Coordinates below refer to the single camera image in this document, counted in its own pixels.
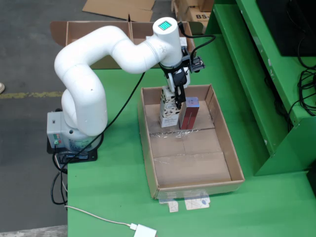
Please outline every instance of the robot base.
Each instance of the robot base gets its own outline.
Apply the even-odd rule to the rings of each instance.
[[[85,148],[95,137],[88,137],[65,123],[63,112],[57,109],[47,114],[47,152],[56,154],[58,162],[65,164],[95,161],[98,158],[97,149],[103,142],[103,134],[82,152],[78,158],[73,158],[81,149]]]

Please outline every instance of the green led matrix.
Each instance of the green led matrix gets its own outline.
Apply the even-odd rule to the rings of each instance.
[[[170,24],[169,22],[167,22],[167,21],[164,21],[163,23],[161,23],[161,24],[159,25],[159,27],[160,27],[163,31],[166,30],[166,29],[168,29],[170,26],[171,26],[171,24]]]

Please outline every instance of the power adapter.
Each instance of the power adapter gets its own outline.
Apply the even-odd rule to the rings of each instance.
[[[134,237],[156,237],[157,231],[147,226],[131,224],[130,229],[135,231]]]

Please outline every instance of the yellow floor line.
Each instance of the yellow floor line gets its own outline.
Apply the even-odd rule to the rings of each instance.
[[[61,97],[62,91],[53,92],[32,92],[32,93],[3,93],[0,94],[0,99],[24,99],[27,97],[44,98],[44,97]]]

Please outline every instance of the black monitor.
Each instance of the black monitor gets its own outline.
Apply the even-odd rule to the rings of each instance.
[[[283,56],[316,56],[316,0],[257,0]]]

